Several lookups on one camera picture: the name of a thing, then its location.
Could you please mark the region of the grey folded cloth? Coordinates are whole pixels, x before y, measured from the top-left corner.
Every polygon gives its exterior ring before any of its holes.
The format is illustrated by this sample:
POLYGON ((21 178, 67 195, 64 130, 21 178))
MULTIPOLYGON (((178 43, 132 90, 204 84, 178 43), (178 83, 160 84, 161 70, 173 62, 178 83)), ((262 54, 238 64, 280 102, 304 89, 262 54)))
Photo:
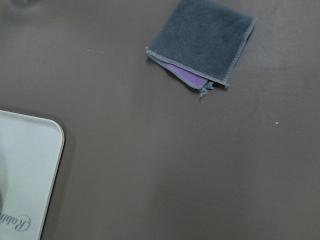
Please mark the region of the grey folded cloth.
POLYGON ((215 0, 182 0, 146 47, 146 55, 201 96, 225 88, 256 18, 215 0))

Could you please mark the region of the cream rabbit tray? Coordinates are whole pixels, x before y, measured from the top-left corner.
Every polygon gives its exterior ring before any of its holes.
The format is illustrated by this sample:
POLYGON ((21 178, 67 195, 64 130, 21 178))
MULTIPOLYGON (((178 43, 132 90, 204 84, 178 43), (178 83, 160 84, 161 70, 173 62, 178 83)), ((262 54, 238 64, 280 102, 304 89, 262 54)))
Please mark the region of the cream rabbit tray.
POLYGON ((65 136, 55 121, 0 112, 0 238, 39 240, 65 136))

